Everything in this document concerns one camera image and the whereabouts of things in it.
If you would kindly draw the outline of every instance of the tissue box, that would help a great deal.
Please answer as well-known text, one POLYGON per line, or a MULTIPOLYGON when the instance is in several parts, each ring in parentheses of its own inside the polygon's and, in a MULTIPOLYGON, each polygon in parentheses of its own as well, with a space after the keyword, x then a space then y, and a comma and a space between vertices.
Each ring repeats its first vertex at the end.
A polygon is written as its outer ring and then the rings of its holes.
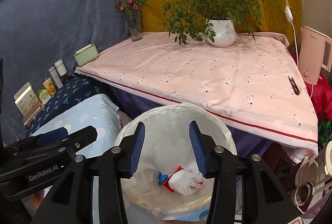
POLYGON ((97 57, 98 52, 96 45, 94 44, 89 44, 88 46, 85 46, 74 54, 74 58, 79 66, 85 65, 93 59, 97 59, 97 57))

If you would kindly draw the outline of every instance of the bottle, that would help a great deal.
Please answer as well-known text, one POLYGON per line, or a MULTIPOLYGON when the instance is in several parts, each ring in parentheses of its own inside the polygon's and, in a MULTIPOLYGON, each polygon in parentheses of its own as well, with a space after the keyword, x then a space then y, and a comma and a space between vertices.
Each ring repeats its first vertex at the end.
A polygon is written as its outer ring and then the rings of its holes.
POLYGON ((60 89, 63 86, 63 83, 58 75, 58 72, 56 71, 55 67, 51 67, 49 69, 49 73, 51 74, 52 80, 54 81, 56 87, 60 89))
POLYGON ((68 83, 69 82, 69 79, 68 77, 66 76, 66 73, 67 73, 67 69, 63 63, 63 60, 60 59, 58 62, 55 62, 54 63, 54 66, 57 70, 57 72, 59 73, 59 76, 60 76, 60 79, 63 83, 68 83))

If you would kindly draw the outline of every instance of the power cord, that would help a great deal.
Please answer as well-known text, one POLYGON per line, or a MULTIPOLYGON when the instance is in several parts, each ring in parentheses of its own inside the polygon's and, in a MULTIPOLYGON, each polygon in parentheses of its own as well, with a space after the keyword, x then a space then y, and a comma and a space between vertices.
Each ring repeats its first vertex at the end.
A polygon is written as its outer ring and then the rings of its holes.
POLYGON ((297 209, 300 211, 301 214, 304 214, 304 212, 301 210, 299 206, 297 206, 297 209))
POLYGON ((310 94, 310 99, 312 97, 312 93, 313 93, 313 83, 311 84, 311 94, 310 94))
POLYGON ((293 15, 292 15, 291 9, 289 7, 288 0, 286 0, 285 15, 286 15, 287 21, 289 21, 291 23, 291 25, 293 26, 294 39, 295 39, 295 49, 296 49, 296 66, 298 67, 298 44, 296 42, 296 33, 295 33, 295 27, 294 27, 294 24, 293 24, 293 15))

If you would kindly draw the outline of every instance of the plastic trash bag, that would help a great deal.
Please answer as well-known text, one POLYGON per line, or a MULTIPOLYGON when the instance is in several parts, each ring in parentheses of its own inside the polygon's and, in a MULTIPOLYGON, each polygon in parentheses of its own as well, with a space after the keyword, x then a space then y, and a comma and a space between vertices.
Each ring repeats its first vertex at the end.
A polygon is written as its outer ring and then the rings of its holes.
POLYGON ((190 103, 158 107, 143 113, 127 124, 115 141, 115 145, 119 145, 123 137, 134 134, 138 122, 145 124, 145 140, 137 171, 131 179, 121 180, 122 192, 131 202, 152 211, 158 219, 176 219, 194 211, 199 215, 210 204, 214 179, 204 180, 201 189, 192 195, 170 192, 158 185, 159 172, 171 174, 178 166, 187 167, 196 162, 189 138, 189 124, 193 120, 203 134, 210 135, 217 145, 236 154, 225 124, 190 103))

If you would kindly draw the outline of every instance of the white flower pot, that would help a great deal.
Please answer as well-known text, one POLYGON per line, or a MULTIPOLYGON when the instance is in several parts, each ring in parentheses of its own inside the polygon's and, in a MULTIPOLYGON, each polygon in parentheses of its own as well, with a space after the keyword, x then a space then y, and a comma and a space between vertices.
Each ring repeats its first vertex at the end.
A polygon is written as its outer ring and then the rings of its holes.
POLYGON ((213 30, 215 32, 215 42, 212 42, 212 40, 207 37, 207 41, 215 46, 215 47, 229 47, 231 46, 235 39, 236 39, 236 32, 234 29, 234 23, 232 20, 222 20, 222 21, 216 21, 216 20, 210 20, 209 23, 213 24, 213 26, 209 25, 209 29, 213 30))

